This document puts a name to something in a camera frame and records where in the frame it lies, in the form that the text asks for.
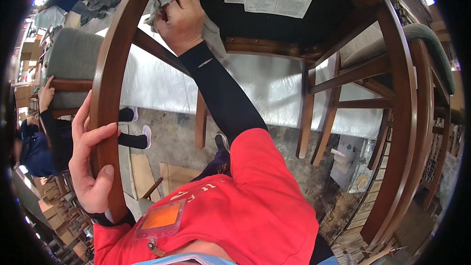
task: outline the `right hand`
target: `right hand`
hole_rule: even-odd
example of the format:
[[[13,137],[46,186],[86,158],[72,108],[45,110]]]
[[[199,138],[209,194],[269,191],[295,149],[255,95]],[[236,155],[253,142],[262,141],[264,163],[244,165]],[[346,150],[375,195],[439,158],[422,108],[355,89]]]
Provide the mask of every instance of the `right hand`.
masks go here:
[[[42,113],[48,109],[52,99],[54,98],[56,89],[54,89],[54,87],[49,88],[52,79],[54,79],[54,75],[49,77],[46,85],[41,90],[41,96],[39,97],[39,113]]]
[[[156,14],[155,28],[171,50],[181,56],[203,41],[204,10],[200,0],[172,0],[165,15]]]
[[[117,131],[117,123],[88,130],[86,123],[90,113],[91,91],[72,121],[72,139],[74,153],[69,161],[70,175],[75,194],[88,213],[104,213],[108,208],[108,195],[113,185],[115,169],[112,165],[101,168],[97,179],[90,170],[91,148]]]

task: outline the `sneaker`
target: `sneaker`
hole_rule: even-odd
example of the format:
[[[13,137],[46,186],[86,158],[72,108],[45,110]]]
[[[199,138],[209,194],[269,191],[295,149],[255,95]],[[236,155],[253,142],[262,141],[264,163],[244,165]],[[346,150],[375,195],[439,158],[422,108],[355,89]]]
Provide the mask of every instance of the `sneaker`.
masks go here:
[[[145,148],[145,150],[147,150],[150,148],[150,145],[152,144],[150,140],[150,138],[152,137],[152,131],[150,130],[149,125],[144,125],[144,127],[142,127],[141,135],[145,135],[147,137],[147,147]]]
[[[218,150],[225,149],[229,151],[229,142],[227,141],[227,137],[224,134],[222,133],[216,134],[216,137],[214,138],[214,142]]]
[[[134,116],[131,122],[136,122],[137,120],[139,120],[138,107],[128,107],[128,108],[132,109],[132,112],[134,113]]]

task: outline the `black sneaker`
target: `black sneaker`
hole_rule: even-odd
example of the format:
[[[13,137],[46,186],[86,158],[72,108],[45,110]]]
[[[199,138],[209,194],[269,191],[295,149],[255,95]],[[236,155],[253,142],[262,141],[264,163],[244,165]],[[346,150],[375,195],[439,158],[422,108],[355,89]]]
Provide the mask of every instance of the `black sneaker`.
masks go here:
[[[229,142],[227,141],[227,137],[222,134],[218,133],[216,134],[216,137],[214,138],[214,142],[216,143],[216,147],[218,150],[227,150],[229,152]]]

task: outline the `fingernail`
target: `fingernail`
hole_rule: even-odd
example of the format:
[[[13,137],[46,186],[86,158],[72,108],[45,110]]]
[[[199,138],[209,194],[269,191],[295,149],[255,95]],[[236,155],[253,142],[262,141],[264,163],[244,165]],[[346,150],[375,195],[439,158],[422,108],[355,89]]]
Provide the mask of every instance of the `fingernail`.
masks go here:
[[[103,167],[105,169],[105,173],[108,175],[114,175],[115,174],[115,169],[113,168],[113,165],[106,165]]]

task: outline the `white plastic sheet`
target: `white plastic sheet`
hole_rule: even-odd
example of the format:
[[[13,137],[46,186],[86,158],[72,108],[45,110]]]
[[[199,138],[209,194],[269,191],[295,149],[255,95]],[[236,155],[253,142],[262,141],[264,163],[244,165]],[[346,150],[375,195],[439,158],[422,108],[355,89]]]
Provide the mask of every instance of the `white plastic sheet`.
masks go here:
[[[158,33],[138,27],[168,49]],[[107,29],[97,34],[105,36]],[[242,87],[267,124],[298,127],[301,109],[302,63],[269,56],[228,54],[221,63]],[[333,76],[334,57],[316,68],[316,84]],[[121,104],[196,114],[196,83],[165,62],[132,45],[121,89]],[[327,111],[328,91],[316,93],[312,130],[320,131]],[[344,85],[340,100],[377,98],[355,85]],[[382,109],[339,109],[333,133],[376,139]]]

